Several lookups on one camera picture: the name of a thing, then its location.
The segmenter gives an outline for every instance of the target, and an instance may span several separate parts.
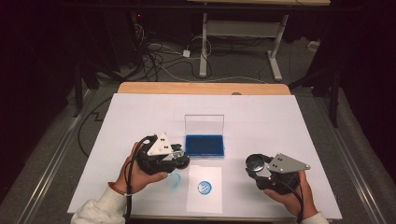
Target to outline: dark background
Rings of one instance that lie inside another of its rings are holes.
[[[370,1],[332,1],[332,5],[357,6],[364,2]],[[392,4],[375,1],[359,15],[293,15],[284,39],[293,41],[304,36],[322,40],[309,76],[329,63],[341,64],[341,87],[351,109],[394,179],[391,155],[396,148],[396,20],[390,11]],[[0,199],[11,188],[47,127],[67,105],[66,95],[74,85],[77,61],[83,68],[84,80],[92,87],[95,69],[85,64],[88,59],[113,71],[134,59],[129,53],[134,44],[125,16],[114,11],[60,10],[56,1],[50,0],[2,1]],[[182,44],[201,29],[199,13],[175,16],[158,12],[144,16],[142,22],[148,30]],[[326,78],[309,83],[331,84]]]

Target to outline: human hand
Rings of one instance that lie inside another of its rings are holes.
[[[300,177],[300,187],[296,188],[296,192],[300,195],[301,197],[301,189],[303,190],[303,197],[304,197],[304,214],[303,214],[303,219],[312,217],[315,215],[318,210],[314,205],[314,197],[312,195],[312,189],[308,184],[308,181],[306,180],[306,175],[305,171],[300,171],[299,172],[299,177]],[[265,189],[264,193],[268,195],[270,198],[273,200],[283,203],[288,209],[290,213],[292,213],[295,216],[299,216],[300,214],[300,202],[296,198],[296,196],[292,193],[288,193],[285,195],[281,195],[277,193],[274,190],[271,189]]]
[[[123,192],[126,192],[126,181],[125,181],[125,169],[126,173],[128,173],[129,166],[131,163],[129,163],[132,159],[132,155],[135,150],[137,150],[137,143],[134,143],[134,147],[132,149],[131,155],[129,155],[128,158],[126,158],[125,163],[122,165],[122,168],[120,170],[120,175],[117,181],[114,184],[114,187],[116,189],[119,189]],[[132,193],[137,193],[138,191],[142,190],[145,188],[148,184],[154,183],[161,181],[168,177],[168,173],[166,172],[160,172],[154,175],[148,175],[145,172],[143,172],[137,162],[134,162],[134,166],[132,169],[132,176],[131,176],[131,184],[132,184]]]

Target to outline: black device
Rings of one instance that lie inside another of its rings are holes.
[[[271,175],[257,175],[265,167],[265,163]],[[246,166],[247,174],[256,180],[259,189],[272,189],[280,194],[292,193],[292,189],[300,184],[298,171],[309,169],[308,165],[283,154],[277,154],[275,158],[252,154],[247,157]]]
[[[149,143],[143,145],[136,155],[140,169],[146,174],[172,173],[175,169],[189,166],[190,157],[181,149],[181,144],[170,145],[165,134],[160,138],[157,135],[148,136],[148,140]]]

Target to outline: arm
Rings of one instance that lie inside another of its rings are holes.
[[[125,160],[120,170],[119,177],[115,183],[109,183],[105,193],[100,200],[89,200],[82,205],[77,212],[73,215],[71,223],[125,223],[123,213],[126,207],[126,181],[124,170],[129,169],[129,162],[131,161],[132,154],[136,148],[137,143]],[[140,170],[137,162],[134,162],[132,172],[132,189],[133,194],[142,190],[146,185],[154,182],[161,181],[167,177],[168,173],[158,173],[155,175],[147,175]]]
[[[329,223],[327,219],[321,213],[319,213],[317,208],[315,207],[314,197],[312,195],[312,189],[309,186],[308,181],[306,180],[305,172],[300,171],[299,176],[300,176],[300,186],[301,189],[303,190],[303,196],[304,196],[304,214],[303,214],[302,223],[304,224]],[[300,196],[302,195],[301,189],[299,187],[296,189],[297,193]],[[292,193],[281,195],[271,189],[265,189],[264,193],[268,195],[270,198],[274,199],[275,201],[279,203],[283,203],[286,209],[288,209],[288,211],[293,215],[295,216],[299,215],[301,209],[300,203]]]

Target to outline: white sleeve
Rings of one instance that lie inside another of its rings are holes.
[[[316,215],[304,219],[302,224],[328,224],[326,217],[323,216],[321,212],[318,212]]]
[[[99,201],[89,200],[73,215],[71,224],[112,223],[124,224],[126,198],[107,187]]]

